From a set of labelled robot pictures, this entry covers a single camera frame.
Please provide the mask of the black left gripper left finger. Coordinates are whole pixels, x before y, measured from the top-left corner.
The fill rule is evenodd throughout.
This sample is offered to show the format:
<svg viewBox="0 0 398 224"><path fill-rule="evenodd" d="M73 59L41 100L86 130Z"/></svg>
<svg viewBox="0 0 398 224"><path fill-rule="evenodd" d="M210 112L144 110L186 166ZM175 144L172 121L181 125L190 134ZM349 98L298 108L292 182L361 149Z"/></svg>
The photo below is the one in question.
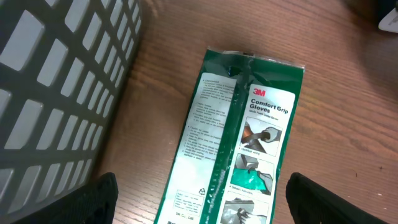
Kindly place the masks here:
<svg viewBox="0 0 398 224"><path fill-rule="evenodd" d="M118 199L116 176L108 172L17 224L112 224Z"/></svg>

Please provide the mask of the green 3M package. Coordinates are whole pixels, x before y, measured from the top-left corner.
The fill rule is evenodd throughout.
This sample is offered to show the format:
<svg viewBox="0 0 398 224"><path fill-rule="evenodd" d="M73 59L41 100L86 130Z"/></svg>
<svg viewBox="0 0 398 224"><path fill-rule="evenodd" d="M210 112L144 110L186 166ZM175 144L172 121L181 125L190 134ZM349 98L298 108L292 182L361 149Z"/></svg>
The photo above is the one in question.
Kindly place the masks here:
<svg viewBox="0 0 398 224"><path fill-rule="evenodd" d="M305 68L208 49L156 223L271 223Z"/></svg>

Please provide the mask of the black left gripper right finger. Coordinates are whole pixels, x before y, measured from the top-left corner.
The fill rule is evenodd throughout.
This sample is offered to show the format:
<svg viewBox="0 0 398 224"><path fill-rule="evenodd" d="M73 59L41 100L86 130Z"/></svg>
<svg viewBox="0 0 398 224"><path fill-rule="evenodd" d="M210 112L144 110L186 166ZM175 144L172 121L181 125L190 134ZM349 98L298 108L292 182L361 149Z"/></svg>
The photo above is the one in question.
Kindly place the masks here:
<svg viewBox="0 0 398 224"><path fill-rule="evenodd" d="M298 172L285 196L295 224L387 224Z"/></svg>

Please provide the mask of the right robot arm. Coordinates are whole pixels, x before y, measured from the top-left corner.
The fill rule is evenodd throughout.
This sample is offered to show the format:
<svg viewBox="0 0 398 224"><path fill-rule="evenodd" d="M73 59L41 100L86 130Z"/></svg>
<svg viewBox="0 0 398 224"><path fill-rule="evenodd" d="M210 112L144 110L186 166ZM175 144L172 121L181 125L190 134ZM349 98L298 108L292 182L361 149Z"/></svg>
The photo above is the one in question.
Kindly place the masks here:
<svg viewBox="0 0 398 224"><path fill-rule="evenodd" d="M397 9L393 8L379 22L378 28L386 32L398 33Z"/></svg>

